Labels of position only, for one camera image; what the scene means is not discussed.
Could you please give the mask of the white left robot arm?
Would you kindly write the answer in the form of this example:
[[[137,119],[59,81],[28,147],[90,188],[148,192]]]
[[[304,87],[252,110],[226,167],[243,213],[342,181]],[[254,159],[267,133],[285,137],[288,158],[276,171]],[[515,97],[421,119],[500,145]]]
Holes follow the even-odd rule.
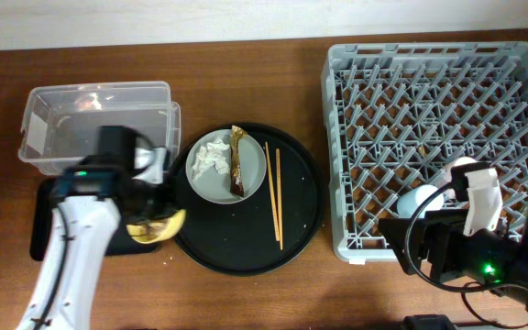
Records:
[[[49,242],[19,328],[89,328],[99,273],[118,228],[139,245],[178,233],[185,212],[164,199],[167,156],[135,129],[103,126],[94,154],[56,178]]]

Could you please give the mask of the pink cup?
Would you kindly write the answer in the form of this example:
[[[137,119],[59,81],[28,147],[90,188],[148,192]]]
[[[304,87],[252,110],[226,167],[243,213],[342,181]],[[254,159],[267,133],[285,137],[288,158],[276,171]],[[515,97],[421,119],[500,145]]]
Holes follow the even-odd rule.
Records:
[[[444,166],[444,176],[442,179],[437,183],[437,186],[439,188],[443,187],[444,185],[450,183],[453,180],[452,176],[452,169],[455,167],[460,167],[463,165],[475,163],[476,161],[472,159],[471,157],[460,157]],[[464,174],[461,174],[459,177],[459,193],[454,188],[451,188],[447,191],[445,191],[445,194],[450,199],[455,199],[460,202],[465,202],[468,199],[467,196],[467,187],[468,187],[468,179]]]

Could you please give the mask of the yellow bowl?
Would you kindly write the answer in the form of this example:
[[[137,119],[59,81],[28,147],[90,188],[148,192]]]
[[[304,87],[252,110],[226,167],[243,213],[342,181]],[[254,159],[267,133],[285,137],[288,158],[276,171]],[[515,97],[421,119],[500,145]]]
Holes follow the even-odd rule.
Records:
[[[128,234],[140,244],[154,244],[173,238],[182,229],[186,211],[181,209],[173,215],[159,219],[145,220],[126,225]]]

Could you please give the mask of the light blue cup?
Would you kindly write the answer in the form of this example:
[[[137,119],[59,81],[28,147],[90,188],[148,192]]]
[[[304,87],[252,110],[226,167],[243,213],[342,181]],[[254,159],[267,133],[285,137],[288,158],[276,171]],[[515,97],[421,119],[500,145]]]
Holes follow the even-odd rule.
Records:
[[[396,204],[396,210],[400,218],[411,218],[416,209],[433,193],[437,188],[433,185],[419,186],[403,196]],[[442,194],[437,195],[420,213],[419,217],[424,218],[427,211],[439,211],[444,206],[445,198]]]

